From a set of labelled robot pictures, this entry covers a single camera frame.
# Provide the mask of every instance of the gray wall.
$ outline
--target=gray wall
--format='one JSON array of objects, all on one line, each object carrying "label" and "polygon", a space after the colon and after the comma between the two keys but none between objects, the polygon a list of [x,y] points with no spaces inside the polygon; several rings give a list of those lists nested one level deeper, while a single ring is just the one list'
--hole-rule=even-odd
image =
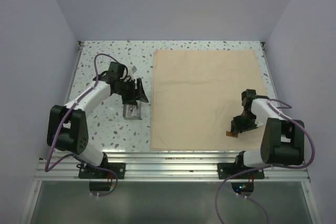
[{"label": "gray wall", "polygon": [[56,0],[0,0],[0,216],[19,223],[77,42]]},{"label": "gray wall", "polygon": [[57,0],[79,40],[265,41],[289,0]]},{"label": "gray wall", "polygon": [[309,174],[324,223],[334,223],[336,0],[291,0],[266,55],[279,97],[293,105],[291,115],[315,141]]}]

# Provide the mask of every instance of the beige mat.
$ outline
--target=beige mat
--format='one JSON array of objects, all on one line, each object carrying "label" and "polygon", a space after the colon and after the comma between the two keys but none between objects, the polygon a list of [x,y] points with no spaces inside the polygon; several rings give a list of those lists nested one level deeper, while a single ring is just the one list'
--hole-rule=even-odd
[{"label": "beige mat", "polygon": [[241,92],[265,95],[257,59],[247,51],[157,50],[153,66],[153,150],[260,148],[264,128],[226,136],[243,111]]}]

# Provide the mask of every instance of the cable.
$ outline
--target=cable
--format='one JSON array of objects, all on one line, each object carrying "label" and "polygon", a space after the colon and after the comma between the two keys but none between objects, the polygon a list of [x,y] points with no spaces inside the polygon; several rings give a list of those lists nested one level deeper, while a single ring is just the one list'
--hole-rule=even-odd
[{"label": "cable", "polygon": [[[99,78],[99,75],[98,75],[98,69],[97,69],[97,58],[98,56],[107,56],[109,58],[111,58],[112,60],[114,60],[115,62],[119,63],[114,57],[110,56],[110,55],[107,55],[107,54],[97,54],[95,57],[94,57],[94,60],[93,60],[93,64],[94,64],[94,71],[96,73],[96,80],[95,80],[95,83],[93,84],[93,87],[89,88],[87,91],[85,91],[78,99],[77,99],[77,102],[74,102],[73,105],[69,108],[69,110],[67,111],[67,113],[65,113],[65,115],[63,116],[63,118],[61,119],[60,123],[58,124],[58,127],[56,129],[56,133],[55,133],[55,136],[54,136],[54,139],[53,139],[53,142],[51,144],[51,147],[50,147],[50,150],[49,150],[49,155],[48,155],[48,158],[47,158],[47,162],[46,162],[46,166],[45,166],[45,172],[49,172],[51,171],[56,165],[58,165],[63,159],[69,157],[69,156],[74,156],[74,154],[67,154],[63,157],[61,157],[58,161],[56,161],[51,167],[49,167],[50,165],[50,161],[51,161],[51,157],[52,157],[52,154],[53,154],[53,151],[55,149],[55,146],[56,146],[56,142],[58,140],[58,137],[59,137],[59,134],[60,134],[60,131],[62,129],[62,126],[65,122],[65,120],[68,118],[68,116],[71,114],[71,112],[73,111],[73,109],[76,107],[77,103],[79,103],[88,93],[90,93],[98,84],[98,78]],[[78,161],[80,162],[84,162],[83,160],[75,157]],[[111,170],[108,170],[108,169],[105,169],[105,168],[101,168],[101,167],[98,167],[98,166],[94,166],[94,165],[91,165],[89,163],[87,163],[88,166],[90,167],[93,167],[95,169],[98,169],[98,170],[103,170],[105,172],[109,172],[109,173],[112,173],[116,179],[115,181],[115,186],[112,188],[112,190],[110,190],[108,193],[106,194],[101,194],[99,196],[105,196],[105,195],[108,195],[110,194],[117,186],[118,184],[118,176],[116,175],[116,173],[114,173],[113,171]]]},{"label": "cable", "polygon": [[[283,108],[283,107],[279,107],[279,108],[283,108],[283,109],[291,109],[292,106],[290,106],[289,104],[285,103],[285,102],[282,102],[280,100],[277,100],[277,99],[269,99],[267,101],[267,105],[275,112],[277,113],[281,118],[291,122],[292,124],[294,124],[295,126],[297,126],[300,130],[303,131],[303,133],[307,136],[307,139],[310,143],[310,146],[311,146],[311,156],[310,156],[310,159],[307,163],[305,163],[304,165],[301,165],[301,166],[286,166],[286,165],[278,165],[278,164],[274,164],[273,166],[274,167],[281,167],[281,168],[287,168],[287,169],[304,169],[304,168],[307,168],[309,165],[311,165],[311,163],[314,161],[315,159],[315,145],[314,145],[314,142],[310,136],[310,134],[308,133],[308,131],[302,127],[298,122],[294,121],[292,118],[284,115],[281,111],[279,111],[273,104],[271,104],[272,101],[276,101],[276,102],[279,102],[285,106],[287,106],[286,108]],[[237,174],[234,174],[234,175],[231,175],[229,176],[228,178],[226,178],[221,184],[220,186],[218,187],[217,189],[217,192],[216,192],[216,195],[215,195],[215,209],[216,209],[216,213],[217,213],[217,216],[220,220],[220,222],[222,224],[225,224],[224,220],[222,219],[219,211],[218,211],[218,205],[217,205],[217,200],[218,200],[218,195],[219,195],[219,192],[221,190],[221,188],[223,187],[223,185],[229,180],[229,179],[233,179],[235,177],[238,177],[240,175],[244,175],[244,174],[248,174],[248,173],[252,173],[252,172],[255,172],[257,170],[260,170],[260,169],[267,169],[267,168],[270,168],[271,165],[265,165],[265,166],[262,166],[262,167],[259,167],[259,168],[252,168],[252,169],[249,169],[249,170],[245,170],[243,172],[240,172],[240,173],[237,173]],[[266,209],[259,203],[257,202],[255,199],[252,199],[250,197],[247,197],[248,199],[250,199],[251,201],[255,202],[259,207],[262,208],[262,210],[264,211],[265,215],[266,215],[266,219],[267,219],[267,224],[269,224],[269,216],[268,216],[268,213],[266,211]]]}]

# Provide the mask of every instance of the black mounting bracket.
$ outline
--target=black mounting bracket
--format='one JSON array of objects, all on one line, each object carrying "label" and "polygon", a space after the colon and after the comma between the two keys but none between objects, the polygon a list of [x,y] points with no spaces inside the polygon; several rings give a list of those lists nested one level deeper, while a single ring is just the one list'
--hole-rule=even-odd
[{"label": "black mounting bracket", "polygon": [[[84,165],[84,163],[78,164],[76,166],[79,168],[78,178],[82,179],[107,179],[109,176],[108,172],[95,169],[90,166]],[[104,166],[105,169],[111,170],[116,173],[118,179],[124,179],[126,164],[125,163],[107,163]]]},{"label": "black mounting bracket", "polygon": [[[233,164],[234,163],[218,163],[217,164],[218,178],[226,179],[231,175],[243,172],[245,170],[252,169],[251,167],[243,166],[233,171],[232,170]],[[254,174],[254,179],[264,179],[265,178],[264,170],[258,170],[256,172],[253,172],[253,174]],[[235,179],[250,179],[251,175],[252,174],[247,173],[241,176],[237,176],[235,177]]]}]

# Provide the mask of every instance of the terrazzo tabletop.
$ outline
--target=terrazzo tabletop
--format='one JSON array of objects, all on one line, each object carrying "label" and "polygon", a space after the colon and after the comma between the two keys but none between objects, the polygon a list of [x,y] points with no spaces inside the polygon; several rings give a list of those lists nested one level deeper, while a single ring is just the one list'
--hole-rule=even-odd
[{"label": "terrazzo tabletop", "polygon": [[[93,58],[103,52],[114,56],[127,67],[136,66],[135,78],[141,77],[149,103],[142,103],[142,120],[125,120],[121,97],[113,94],[104,100],[88,117],[89,140],[103,152],[158,152],[150,150],[151,95],[154,52],[170,50],[254,50],[260,67],[266,94],[275,98],[264,54],[258,41],[85,41],[77,66],[69,100],[74,99],[95,75]],[[98,72],[109,67],[110,58],[97,58]]]}]

